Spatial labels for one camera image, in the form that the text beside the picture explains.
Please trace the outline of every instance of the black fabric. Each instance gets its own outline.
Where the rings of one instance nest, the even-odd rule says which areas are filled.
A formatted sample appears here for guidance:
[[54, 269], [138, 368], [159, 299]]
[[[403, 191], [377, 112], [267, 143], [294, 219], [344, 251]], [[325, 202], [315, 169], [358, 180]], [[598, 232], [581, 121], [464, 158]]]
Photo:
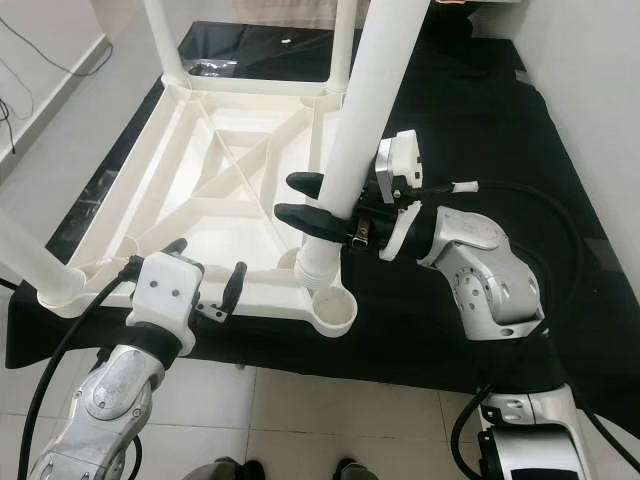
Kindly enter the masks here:
[[[294, 38], [282, 44], [283, 38]], [[189, 58], [237, 60], [251, 78], [323, 80], [331, 34], [279, 27], [196, 23], [182, 44]], [[425, 185], [451, 180], [503, 180], [535, 186], [558, 199], [584, 238], [606, 239], [567, 156], [545, 102], [516, 79], [524, 67], [512, 43], [473, 39], [416, 45], [386, 130], [418, 132]], [[151, 89], [48, 248], [66, 261], [162, 91]], [[511, 238], [536, 251], [550, 271], [541, 283], [558, 298], [572, 278], [569, 236], [544, 205], [511, 193], [452, 196], [448, 205], [491, 216]], [[305, 322], [233, 317], [196, 332], [193, 358], [258, 365], [330, 377], [473, 392], [476, 361], [451, 291], [437, 272], [414, 262], [381, 262], [345, 253], [343, 279], [358, 301], [358, 318], [342, 338], [328, 339]], [[115, 344], [129, 333], [127, 312], [101, 308], [74, 347]], [[623, 274], [604, 270], [587, 253], [578, 295], [554, 318], [565, 368], [596, 411], [640, 437], [640, 310]], [[40, 307], [20, 286], [10, 303], [6, 363], [21, 367], [50, 355], [70, 322]]]

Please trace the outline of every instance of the white plastic frame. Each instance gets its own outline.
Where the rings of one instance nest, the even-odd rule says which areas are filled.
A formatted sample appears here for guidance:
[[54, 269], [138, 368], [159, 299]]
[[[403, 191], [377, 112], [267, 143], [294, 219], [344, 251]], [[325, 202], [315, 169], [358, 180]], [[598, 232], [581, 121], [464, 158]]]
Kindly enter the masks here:
[[[186, 237], [185, 255], [206, 266], [202, 302], [219, 304], [242, 260], [249, 270], [236, 313], [305, 320], [323, 335], [343, 335], [357, 305], [336, 272], [336, 246], [328, 254], [317, 244], [306, 248], [307, 261], [329, 266], [322, 281], [295, 275], [299, 248], [315, 239], [278, 222], [273, 205], [308, 201], [286, 187], [288, 173], [328, 171], [321, 204], [336, 197], [325, 208], [350, 211], [428, 4], [373, 0], [349, 81], [357, 0], [340, 0], [329, 79], [312, 83], [188, 75], [161, 1], [145, 0], [166, 88], [85, 237], [65, 267], [35, 242], [16, 241], [28, 235], [7, 223], [0, 258], [11, 259], [47, 308], [69, 317], [128, 256]], [[105, 304], [129, 307], [131, 288]]]

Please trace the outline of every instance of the baseboard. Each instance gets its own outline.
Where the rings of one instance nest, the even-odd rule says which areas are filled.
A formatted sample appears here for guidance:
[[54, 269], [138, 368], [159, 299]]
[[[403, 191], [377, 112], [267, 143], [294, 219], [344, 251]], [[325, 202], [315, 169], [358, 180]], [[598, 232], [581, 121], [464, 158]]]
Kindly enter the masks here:
[[[108, 47], [109, 39], [106, 35], [102, 35], [75, 65], [75, 70], [86, 72], [91, 69], [102, 58]], [[31, 123], [16, 135], [16, 154], [13, 155], [11, 150], [7, 149], [0, 156], [0, 185], [18, 165], [24, 153], [33, 145], [82, 80], [82, 77], [67, 75], [53, 91], [49, 99], [36, 110]]]

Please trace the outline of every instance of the white wall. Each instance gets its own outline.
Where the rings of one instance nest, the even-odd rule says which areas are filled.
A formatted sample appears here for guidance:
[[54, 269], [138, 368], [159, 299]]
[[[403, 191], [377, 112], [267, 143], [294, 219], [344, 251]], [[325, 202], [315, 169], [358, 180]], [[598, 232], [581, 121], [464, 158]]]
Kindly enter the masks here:
[[640, 2], [528, 0], [478, 27], [513, 38], [640, 298]]
[[[45, 54], [71, 70], [103, 35], [88, 0], [0, 0], [0, 16]], [[34, 94], [33, 116], [24, 121], [11, 119], [14, 137], [18, 138], [68, 75], [46, 63], [2, 25], [0, 57]], [[28, 94], [1, 64], [0, 98], [10, 103], [18, 115], [28, 113]], [[9, 148], [8, 130], [3, 123], [0, 125], [0, 162]]]

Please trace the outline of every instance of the tiled floor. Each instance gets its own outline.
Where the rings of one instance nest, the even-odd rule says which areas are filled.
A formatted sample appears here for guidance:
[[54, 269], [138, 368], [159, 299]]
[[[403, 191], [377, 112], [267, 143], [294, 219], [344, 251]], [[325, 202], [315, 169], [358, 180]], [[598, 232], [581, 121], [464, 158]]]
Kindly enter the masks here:
[[[192, 20], [182, 7], [187, 2], [167, 3], [180, 36]], [[215, 19], [215, 12], [206, 18]], [[160, 73], [142, 15], [115, 47], [112, 60], [81, 84], [0, 187], [0, 206], [42, 242]], [[0, 289], [2, 348], [6, 301]], [[73, 387], [94, 354], [67, 355], [44, 403], [34, 451], [63, 427]], [[18, 371], [0, 369], [0, 480], [15, 478], [24, 415], [43, 368], [40, 363]], [[446, 442], [464, 395], [178, 360], [154, 400], [142, 433], [140, 479], [176, 480], [221, 455], [262, 460], [270, 480], [328, 480], [345, 455], [369, 465], [381, 480], [462, 478]], [[474, 464], [478, 429], [476, 419], [462, 436], [463, 453]], [[593, 429], [585, 429], [602, 478], [638, 478]], [[634, 439], [617, 433], [640, 454]]]

